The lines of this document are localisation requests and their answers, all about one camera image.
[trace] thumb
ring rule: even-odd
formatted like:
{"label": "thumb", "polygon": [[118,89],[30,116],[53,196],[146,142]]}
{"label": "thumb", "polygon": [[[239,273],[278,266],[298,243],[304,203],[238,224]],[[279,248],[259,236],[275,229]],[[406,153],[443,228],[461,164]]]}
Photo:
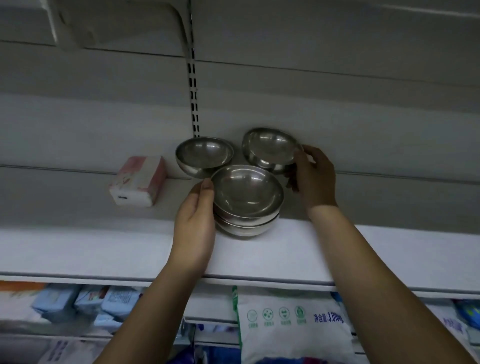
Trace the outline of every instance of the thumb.
{"label": "thumb", "polygon": [[304,172],[312,168],[307,154],[301,150],[295,152],[295,163],[297,164],[297,170],[300,172]]}
{"label": "thumb", "polygon": [[197,211],[213,211],[213,200],[215,191],[213,189],[213,182],[210,178],[205,178],[200,187],[200,197],[198,199]]}

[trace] white shelf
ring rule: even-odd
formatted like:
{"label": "white shelf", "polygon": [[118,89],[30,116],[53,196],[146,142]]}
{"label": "white shelf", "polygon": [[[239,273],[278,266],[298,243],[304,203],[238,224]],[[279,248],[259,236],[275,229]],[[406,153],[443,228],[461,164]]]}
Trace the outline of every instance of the white shelf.
{"label": "white shelf", "polygon": [[[0,279],[148,286],[167,261],[176,211],[194,182],[167,180],[156,206],[148,209],[114,205],[107,191],[111,179],[111,175],[102,174],[0,168]],[[451,211],[443,211],[442,203],[429,205],[428,198],[420,199],[420,205],[412,205],[409,210],[402,200],[408,202],[413,196],[395,191],[426,193],[428,186],[415,189],[411,183],[431,182],[343,175],[339,187],[354,188],[358,181],[363,183],[356,193],[362,196],[364,186],[383,184],[377,198],[365,201],[369,211],[377,215],[399,204],[404,214],[418,213],[425,207],[433,213],[437,207],[441,210],[438,217],[446,220],[449,214],[458,212],[455,208],[461,208],[464,214],[471,214],[472,221],[478,218],[477,210],[469,205],[478,196],[477,186],[443,184],[443,194],[438,198],[444,206],[452,207]],[[355,191],[344,195],[342,189],[338,195],[349,216],[361,214],[364,205],[343,200]],[[387,193],[390,200],[384,205]],[[455,195],[461,199],[449,205]],[[229,286],[334,290],[311,223],[295,219],[298,203],[298,196],[288,195],[278,224],[256,238],[240,240],[217,233],[204,280]],[[417,294],[480,297],[478,235],[358,228]]]}

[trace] green logo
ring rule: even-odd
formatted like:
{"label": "green logo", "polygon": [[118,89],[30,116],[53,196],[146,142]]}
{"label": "green logo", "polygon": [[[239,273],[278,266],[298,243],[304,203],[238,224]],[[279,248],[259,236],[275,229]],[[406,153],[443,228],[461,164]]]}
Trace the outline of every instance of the green logo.
{"label": "green logo", "polygon": [[255,310],[250,310],[247,313],[247,318],[250,322],[255,322],[258,318],[257,312]]}
{"label": "green logo", "polygon": [[264,319],[270,321],[273,318],[273,311],[269,308],[264,309],[263,312]]}
{"label": "green logo", "polygon": [[302,306],[295,307],[295,315],[298,318],[304,318],[305,317],[305,309]]}
{"label": "green logo", "polygon": [[279,309],[278,314],[280,317],[284,320],[288,319],[290,317],[290,311],[286,307],[282,307]]}

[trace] pink box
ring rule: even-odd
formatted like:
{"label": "pink box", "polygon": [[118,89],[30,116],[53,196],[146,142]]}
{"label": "pink box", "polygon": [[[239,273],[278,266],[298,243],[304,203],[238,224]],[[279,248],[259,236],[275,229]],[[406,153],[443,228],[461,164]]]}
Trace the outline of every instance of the pink box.
{"label": "pink box", "polygon": [[108,189],[119,206],[150,207],[166,177],[163,157],[130,157]]}

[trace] stainless steel bowl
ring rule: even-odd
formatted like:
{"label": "stainless steel bowl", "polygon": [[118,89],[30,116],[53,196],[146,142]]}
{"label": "stainless steel bowl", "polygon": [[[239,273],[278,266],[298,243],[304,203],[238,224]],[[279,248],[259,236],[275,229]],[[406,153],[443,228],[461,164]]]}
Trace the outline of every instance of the stainless steel bowl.
{"label": "stainless steel bowl", "polygon": [[242,142],[243,155],[250,164],[275,174],[293,167],[297,150],[303,150],[301,144],[293,136],[276,129],[252,129]]}
{"label": "stainless steel bowl", "polygon": [[214,211],[230,224],[262,225],[274,219],[282,207],[282,185],[259,167],[227,166],[214,173],[212,182]]}
{"label": "stainless steel bowl", "polygon": [[229,234],[237,236],[257,236],[270,230],[274,226],[280,215],[278,214],[273,218],[273,220],[270,220],[266,224],[258,226],[237,226],[226,222],[217,214],[214,214],[214,216],[217,226],[219,226],[222,230],[228,232]]}
{"label": "stainless steel bowl", "polygon": [[192,138],[177,147],[175,157],[182,171],[203,179],[232,162],[233,147],[222,139]]}

